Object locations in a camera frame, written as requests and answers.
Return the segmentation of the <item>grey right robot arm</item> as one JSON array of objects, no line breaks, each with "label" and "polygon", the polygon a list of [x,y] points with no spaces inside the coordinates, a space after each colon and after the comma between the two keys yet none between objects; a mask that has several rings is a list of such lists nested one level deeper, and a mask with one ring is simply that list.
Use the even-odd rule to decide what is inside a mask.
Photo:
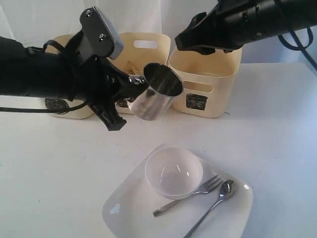
[{"label": "grey right robot arm", "polygon": [[175,37],[180,51],[230,53],[245,44],[317,24],[315,0],[220,0]]}]

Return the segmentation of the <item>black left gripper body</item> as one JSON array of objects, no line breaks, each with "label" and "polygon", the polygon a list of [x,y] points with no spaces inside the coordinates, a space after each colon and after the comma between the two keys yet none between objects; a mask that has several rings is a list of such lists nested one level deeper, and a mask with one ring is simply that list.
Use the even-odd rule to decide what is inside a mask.
[{"label": "black left gripper body", "polygon": [[110,60],[113,46],[104,40],[94,49],[83,32],[59,36],[59,98],[113,104],[129,97],[129,76]]}]

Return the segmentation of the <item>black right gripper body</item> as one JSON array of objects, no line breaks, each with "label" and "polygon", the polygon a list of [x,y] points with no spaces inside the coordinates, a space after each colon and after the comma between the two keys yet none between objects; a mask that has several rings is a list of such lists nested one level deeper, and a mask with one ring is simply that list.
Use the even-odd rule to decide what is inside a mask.
[{"label": "black right gripper body", "polygon": [[273,0],[220,0],[208,13],[208,44],[236,50],[280,34],[279,12]]}]

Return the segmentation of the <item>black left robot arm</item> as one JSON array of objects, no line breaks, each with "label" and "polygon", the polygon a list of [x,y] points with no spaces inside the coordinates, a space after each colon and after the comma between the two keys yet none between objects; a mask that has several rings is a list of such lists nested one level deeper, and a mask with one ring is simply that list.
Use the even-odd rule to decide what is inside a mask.
[{"label": "black left robot arm", "polygon": [[2,107],[2,112],[68,113],[88,106],[109,131],[125,124],[115,108],[121,99],[135,99],[148,84],[136,82],[109,60],[97,56],[79,62],[75,49],[84,34],[79,31],[65,47],[47,41],[42,48],[24,47],[20,42],[0,39],[0,94],[2,96],[79,100],[70,109],[17,109]]}]

